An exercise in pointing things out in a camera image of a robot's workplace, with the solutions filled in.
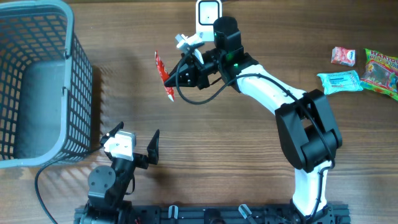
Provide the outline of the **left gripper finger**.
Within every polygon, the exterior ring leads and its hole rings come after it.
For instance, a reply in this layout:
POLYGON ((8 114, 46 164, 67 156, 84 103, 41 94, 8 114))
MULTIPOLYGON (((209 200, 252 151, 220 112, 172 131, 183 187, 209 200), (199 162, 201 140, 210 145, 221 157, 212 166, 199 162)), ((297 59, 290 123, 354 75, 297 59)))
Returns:
POLYGON ((157 165, 159 161, 159 136, 160 130, 158 129, 147 147, 148 163, 153 165, 157 165))
POLYGON ((116 133, 124 127, 124 123, 121 121, 115 128, 107 132, 100 139, 100 143, 105 143, 109 138, 115 137, 116 133))

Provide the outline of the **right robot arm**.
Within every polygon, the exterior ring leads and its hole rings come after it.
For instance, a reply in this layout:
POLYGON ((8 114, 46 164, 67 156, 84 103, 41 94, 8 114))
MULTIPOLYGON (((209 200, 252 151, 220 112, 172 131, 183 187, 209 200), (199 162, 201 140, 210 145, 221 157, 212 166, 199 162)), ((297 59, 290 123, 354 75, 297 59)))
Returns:
POLYGON ((164 86, 208 88, 209 75, 220 73, 224 86, 250 96, 269 110, 276 120, 280 146, 295 169, 292 219, 313 223, 326 215, 326 175, 335 167, 342 136, 327 97, 318 89, 306 92, 280 81, 244 51, 237 20, 217 18, 212 38, 215 47, 201 53, 199 35, 175 37, 182 58, 164 72, 164 86))

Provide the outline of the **teal wet wipes pack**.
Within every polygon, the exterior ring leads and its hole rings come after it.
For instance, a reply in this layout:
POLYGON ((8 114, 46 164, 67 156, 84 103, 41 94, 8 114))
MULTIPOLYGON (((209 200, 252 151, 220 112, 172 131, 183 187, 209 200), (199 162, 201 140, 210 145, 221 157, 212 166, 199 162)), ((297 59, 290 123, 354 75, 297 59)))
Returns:
POLYGON ((359 75, 355 70, 337 73, 319 73, 325 95, 341 91, 363 91, 359 75))

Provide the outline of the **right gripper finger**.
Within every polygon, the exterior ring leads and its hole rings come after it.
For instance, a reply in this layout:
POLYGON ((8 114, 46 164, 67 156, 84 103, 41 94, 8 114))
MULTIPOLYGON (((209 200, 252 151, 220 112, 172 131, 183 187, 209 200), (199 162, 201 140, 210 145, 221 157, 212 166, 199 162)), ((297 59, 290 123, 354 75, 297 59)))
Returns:
POLYGON ((176 87, 175 77, 178 77, 179 87, 196 87, 199 84, 199 69, 194 64, 183 64, 177 71, 176 65, 171 71, 163 74, 163 82, 166 87, 176 87))
POLYGON ((184 61, 182 60, 183 58, 181 58, 175 68, 169 73, 167 80, 172 81, 175 80, 175 77, 178 77, 179 81, 198 81, 202 63, 197 56, 191 54, 184 61))

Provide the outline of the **red coffee stick sachet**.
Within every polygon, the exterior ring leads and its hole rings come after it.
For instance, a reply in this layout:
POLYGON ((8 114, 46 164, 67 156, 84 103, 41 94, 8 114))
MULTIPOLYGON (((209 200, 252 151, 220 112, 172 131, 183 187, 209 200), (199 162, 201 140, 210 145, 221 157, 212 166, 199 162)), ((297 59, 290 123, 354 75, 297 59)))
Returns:
POLYGON ((161 58, 159 57, 158 51, 155 51, 155 64, 158 70, 158 73, 160 75, 160 78, 162 80, 163 86, 165 88, 165 92, 168 96, 168 98, 171 101, 174 101, 175 96, 174 96, 174 89, 172 87, 166 87, 165 86, 165 81, 169 78, 169 73, 167 72, 165 65, 161 58))

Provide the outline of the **red tissue pack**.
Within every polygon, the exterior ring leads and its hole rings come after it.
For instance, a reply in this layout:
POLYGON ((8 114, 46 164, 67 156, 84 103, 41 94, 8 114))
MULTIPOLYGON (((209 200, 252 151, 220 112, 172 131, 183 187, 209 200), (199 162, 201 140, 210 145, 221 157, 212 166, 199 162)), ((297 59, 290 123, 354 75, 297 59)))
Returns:
POLYGON ((344 47, 335 47, 332 50, 331 63, 353 67, 356 63, 356 51, 344 47))

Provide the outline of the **Haribo gummy candy bag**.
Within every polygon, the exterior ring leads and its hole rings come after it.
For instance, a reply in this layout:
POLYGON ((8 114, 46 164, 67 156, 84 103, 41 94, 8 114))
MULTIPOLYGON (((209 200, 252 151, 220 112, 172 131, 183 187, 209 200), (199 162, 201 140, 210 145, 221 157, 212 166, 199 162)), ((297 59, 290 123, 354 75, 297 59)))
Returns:
POLYGON ((397 57, 365 49, 366 64, 361 87, 390 96, 397 101, 397 57))

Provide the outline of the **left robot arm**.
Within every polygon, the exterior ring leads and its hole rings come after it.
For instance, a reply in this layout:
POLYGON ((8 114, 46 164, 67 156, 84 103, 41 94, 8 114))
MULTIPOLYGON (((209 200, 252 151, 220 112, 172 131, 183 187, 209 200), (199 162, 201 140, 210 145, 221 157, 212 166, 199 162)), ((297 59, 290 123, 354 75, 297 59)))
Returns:
POLYGON ((147 154, 134 152, 136 135, 122 130, 124 123, 106 133, 100 140, 104 152, 111 161, 110 166, 98 166, 88 177, 88 201, 75 210, 76 224, 92 223, 141 223, 130 201, 124 200, 132 194, 127 189, 135 184, 134 171, 158 164, 159 136, 157 130, 147 146, 147 154))

